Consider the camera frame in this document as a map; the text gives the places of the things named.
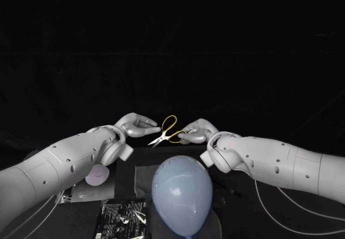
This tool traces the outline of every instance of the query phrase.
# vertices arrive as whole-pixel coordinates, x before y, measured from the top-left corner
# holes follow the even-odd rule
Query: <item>gold scissor handle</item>
[[[168,117],[165,118],[164,122],[167,121],[167,119],[168,119],[170,117],[174,117],[174,122],[171,123],[171,125],[168,126],[168,128],[167,128],[161,133],[165,133],[165,131],[174,126],[174,124],[176,124],[176,122],[177,122],[176,116],[168,116]]]
[[[177,132],[167,138],[167,141],[168,141],[168,139],[170,139],[177,133],[180,133],[180,132],[184,132],[184,133],[186,133],[184,130],[177,131]]]

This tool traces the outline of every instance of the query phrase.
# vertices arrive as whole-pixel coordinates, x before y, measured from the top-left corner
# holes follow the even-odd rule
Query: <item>cable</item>
[[[258,200],[259,200],[259,203],[261,203],[261,205],[262,205],[264,211],[266,212],[266,214],[268,214],[268,216],[271,217],[272,221],[274,221],[284,229],[290,230],[291,232],[298,233],[298,234],[303,234],[303,235],[310,235],[310,236],[323,236],[323,235],[330,235],[330,234],[336,234],[336,233],[343,233],[343,232],[345,232],[345,230],[339,230],[339,231],[333,231],[333,232],[329,232],[329,233],[303,233],[303,232],[298,232],[298,231],[291,230],[291,229],[287,228],[284,225],[281,225],[281,224],[278,223],[278,221],[277,221],[277,220],[272,218],[272,216],[269,215],[269,213],[268,213],[268,211],[266,211],[266,209],[265,209],[265,207],[264,207],[261,198],[259,198],[258,190],[256,190],[256,196],[258,196]]]
[[[44,202],[44,204],[41,205],[41,207],[37,209],[37,211],[31,214],[31,216],[24,220],[24,222],[20,224],[20,226],[10,232],[10,234],[2,238],[7,239],[12,233],[21,228],[21,226],[28,222],[28,220],[33,218],[33,216],[38,213],[38,211],[41,210],[41,208],[44,207],[44,205],[49,203],[50,199],[53,198],[53,196],[50,196],[50,198],[47,199],[47,201]]]
[[[317,215],[317,216],[320,216],[320,217],[324,217],[324,218],[330,218],[330,219],[334,219],[334,220],[339,220],[339,221],[345,221],[345,219],[343,218],[336,218],[336,217],[330,217],[330,216],[327,216],[327,215],[323,215],[323,214],[320,214],[320,213],[316,213],[316,212],[313,212],[313,211],[310,211],[308,209],[305,209],[305,208],[303,208],[292,200],[291,200],[291,198],[285,195],[285,197],[290,199],[290,201],[303,209],[303,210],[305,210],[308,213],[311,213],[311,214],[314,214],[314,215]]]
[[[49,215],[51,214],[51,211],[49,212],[47,216],[44,217],[41,223],[37,225],[37,227],[33,229],[33,231],[30,232],[30,234],[28,234],[23,239],[27,239],[27,237],[34,233],[34,231],[37,230],[37,228],[38,228],[40,225],[43,224],[44,220],[47,219]]]

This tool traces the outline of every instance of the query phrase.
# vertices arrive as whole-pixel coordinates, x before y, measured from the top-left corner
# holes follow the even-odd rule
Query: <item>black package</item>
[[[93,239],[148,239],[148,208],[144,199],[102,201]]]

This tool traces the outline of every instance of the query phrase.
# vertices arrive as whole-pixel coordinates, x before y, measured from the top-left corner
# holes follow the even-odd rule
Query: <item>black backdrop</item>
[[[340,10],[1,1],[1,169],[129,112],[345,156]]]

